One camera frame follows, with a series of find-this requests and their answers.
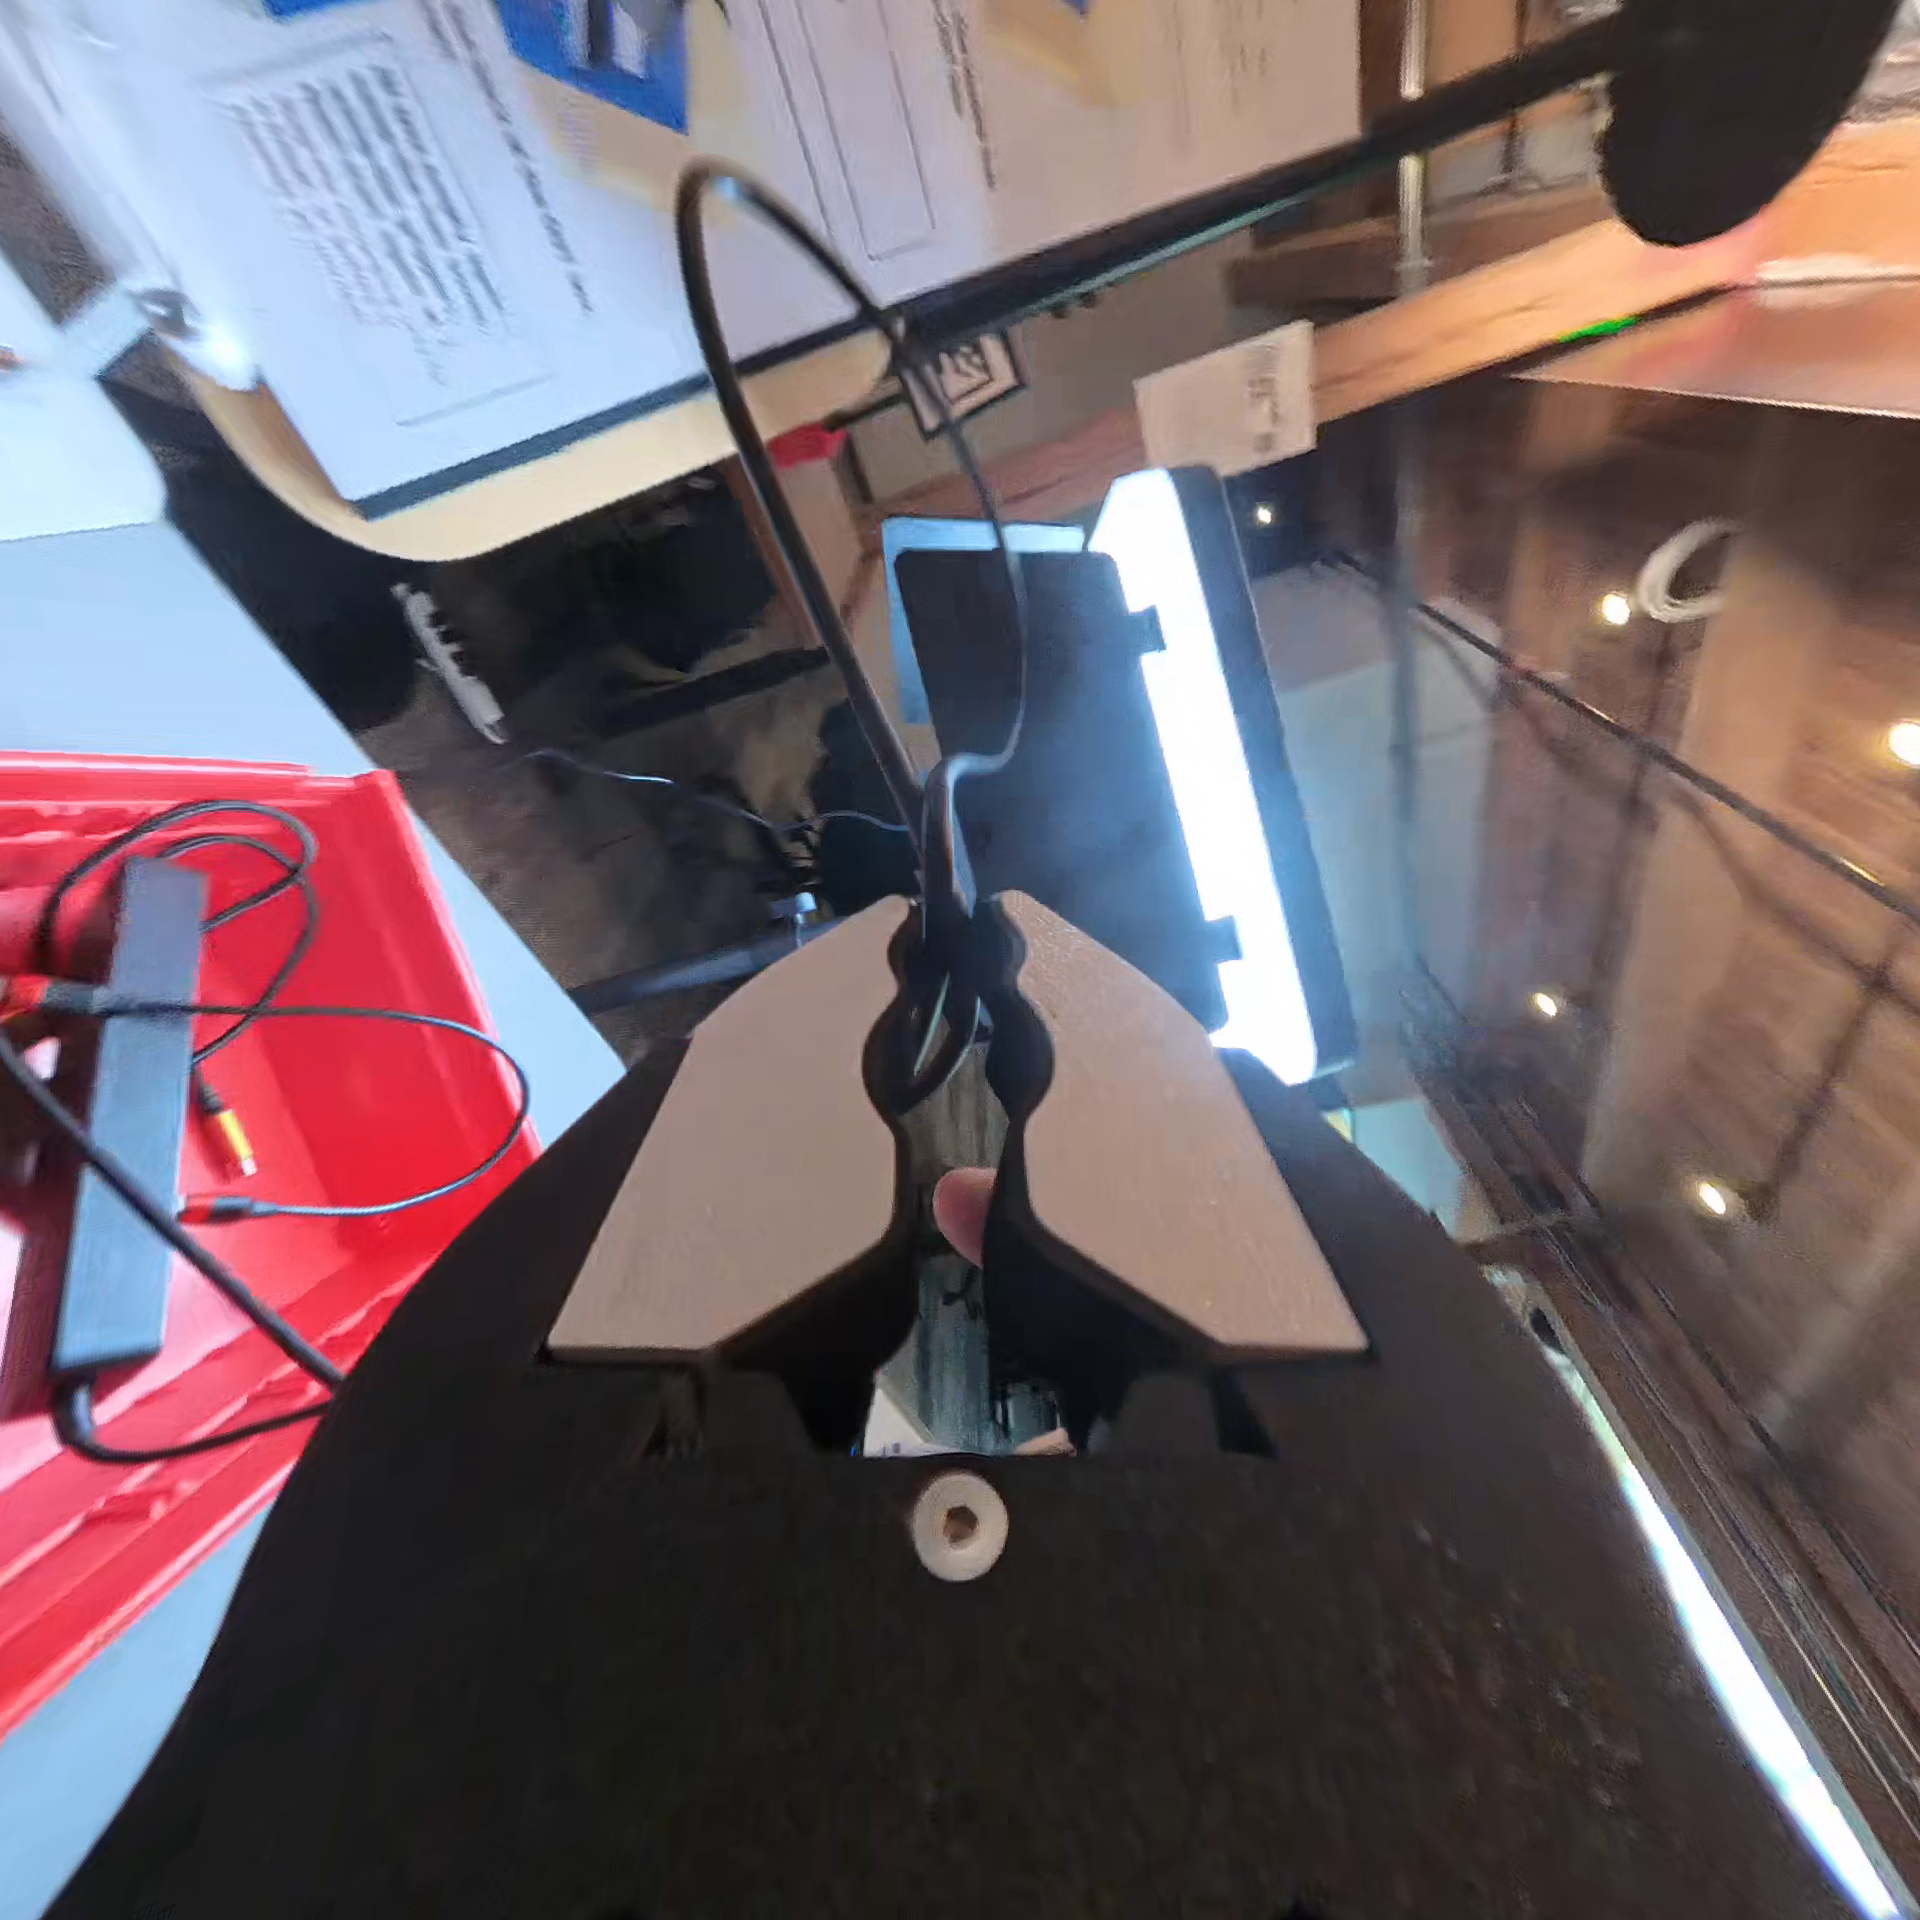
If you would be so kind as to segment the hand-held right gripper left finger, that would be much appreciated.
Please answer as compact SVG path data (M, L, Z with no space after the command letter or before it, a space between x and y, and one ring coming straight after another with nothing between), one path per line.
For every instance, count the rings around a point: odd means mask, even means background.
M693 1030L547 1336L559 1360L717 1360L904 1247L904 1143L870 1050L909 901L836 921Z

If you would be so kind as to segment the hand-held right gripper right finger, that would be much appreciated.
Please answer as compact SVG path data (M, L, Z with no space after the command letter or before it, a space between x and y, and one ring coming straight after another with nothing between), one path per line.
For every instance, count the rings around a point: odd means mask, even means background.
M996 1364L1065 1414L1140 1376L1369 1353L1206 1029L1020 892L992 901L992 1093Z

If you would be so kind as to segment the red plastic bin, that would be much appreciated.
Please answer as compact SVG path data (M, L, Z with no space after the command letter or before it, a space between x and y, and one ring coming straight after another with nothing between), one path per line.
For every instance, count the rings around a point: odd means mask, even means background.
M104 986L132 856L203 874L198 993ZM289 761L5 751L5 1039L84 1126L84 1023L184 1015L255 1176L187 1078L176 1194L272 1215L182 1224L339 1370L536 1158L532 1096L393 775ZM5 1734L254 1517L326 1384L174 1249L159 1353L51 1376L84 1161L5 1078Z

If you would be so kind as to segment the grey panel on stand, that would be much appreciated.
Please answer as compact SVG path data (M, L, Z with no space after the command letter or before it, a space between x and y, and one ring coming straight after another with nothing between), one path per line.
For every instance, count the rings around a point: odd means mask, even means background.
M1281 1082L1360 1053L1321 860L1267 668L1237 497L1124 472L1089 530L880 526L903 716L1012 759L956 796L983 896L1022 892Z

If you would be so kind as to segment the instruction sheet on stand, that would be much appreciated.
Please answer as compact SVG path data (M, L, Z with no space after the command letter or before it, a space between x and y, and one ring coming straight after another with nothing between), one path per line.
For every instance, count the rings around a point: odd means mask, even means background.
M944 296L1356 137L1360 6L5 4L5 128L268 486L465 557L728 449L685 165Z

